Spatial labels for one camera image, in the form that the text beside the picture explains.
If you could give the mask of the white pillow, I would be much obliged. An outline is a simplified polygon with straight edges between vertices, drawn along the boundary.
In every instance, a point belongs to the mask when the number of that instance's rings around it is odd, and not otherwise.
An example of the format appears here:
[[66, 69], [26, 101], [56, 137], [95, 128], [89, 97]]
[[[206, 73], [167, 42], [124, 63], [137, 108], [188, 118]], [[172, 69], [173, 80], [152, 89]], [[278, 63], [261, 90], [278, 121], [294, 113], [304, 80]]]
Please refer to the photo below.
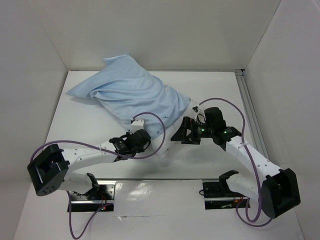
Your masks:
[[179, 127], [182, 124], [183, 117], [194, 118], [196, 112], [193, 110], [193, 107], [197, 106], [198, 103], [193, 99], [190, 100], [189, 105], [185, 112], [178, 118], [170, 127], [166, 127], [165, 129], [165, 139], [161, 146], [161, 148], [155, 153], [155, 155], [161, 159], [165, 158], [168, 154], [170, 148], [176, 143], [175, 141], [171, 141], [171, 137], [178, 131]]

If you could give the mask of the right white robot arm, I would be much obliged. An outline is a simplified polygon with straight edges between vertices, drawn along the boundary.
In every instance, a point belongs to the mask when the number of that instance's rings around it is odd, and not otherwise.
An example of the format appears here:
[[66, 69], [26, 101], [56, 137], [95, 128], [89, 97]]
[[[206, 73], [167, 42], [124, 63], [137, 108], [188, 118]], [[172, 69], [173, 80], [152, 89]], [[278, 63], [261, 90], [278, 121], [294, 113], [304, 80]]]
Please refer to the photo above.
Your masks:
[[172, 142], [198, 145], [202, 139], [212, 139], [225, 152], [234, 156], [254, 176], [254, 180], [230, 170], [219, 176], [218, 190], [223, 196], [235, 193], [258, 202], [263, 213], [275, 219], [301, 203], [297, 176], [290, 168], [282, 169], [270, 162], [253, 146], [245, 141], [240, 131], [227, 126], [221, 120], [206, 119], [198, 123], [185, 116]]

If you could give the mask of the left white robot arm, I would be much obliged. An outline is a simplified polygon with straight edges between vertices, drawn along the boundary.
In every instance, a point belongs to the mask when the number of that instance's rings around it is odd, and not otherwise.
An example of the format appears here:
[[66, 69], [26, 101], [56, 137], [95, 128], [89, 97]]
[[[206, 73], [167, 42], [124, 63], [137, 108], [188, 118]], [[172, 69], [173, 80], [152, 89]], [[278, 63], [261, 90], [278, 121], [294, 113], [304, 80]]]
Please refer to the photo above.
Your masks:
[[37, 196], [47, 196], [57, 190], [73, 192], [88, 200], [97, 197], [100, 185], [92, 173], [76, 173], [77, 170], [102, 163], [114, 163], [135, 157], [137, 151], [131, 143], [119, 137], [98, 146], [61, 148], [54, 141], [41, 147], [27, 166]]

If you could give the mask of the light blue pillowcase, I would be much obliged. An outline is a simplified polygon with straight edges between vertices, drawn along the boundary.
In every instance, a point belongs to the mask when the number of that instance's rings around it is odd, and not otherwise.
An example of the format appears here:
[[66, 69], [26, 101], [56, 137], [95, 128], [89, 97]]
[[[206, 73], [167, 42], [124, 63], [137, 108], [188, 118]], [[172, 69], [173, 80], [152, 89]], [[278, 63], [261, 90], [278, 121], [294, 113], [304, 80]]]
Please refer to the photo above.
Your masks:
[[125, 128], [142, 113], [144, 129], [152, 139], [190, 113], [188, 96], [165, 85], [131, 56], [109, 57], [104, 62], [105, 68], [71, 88], [67, 95], [98, 101]]

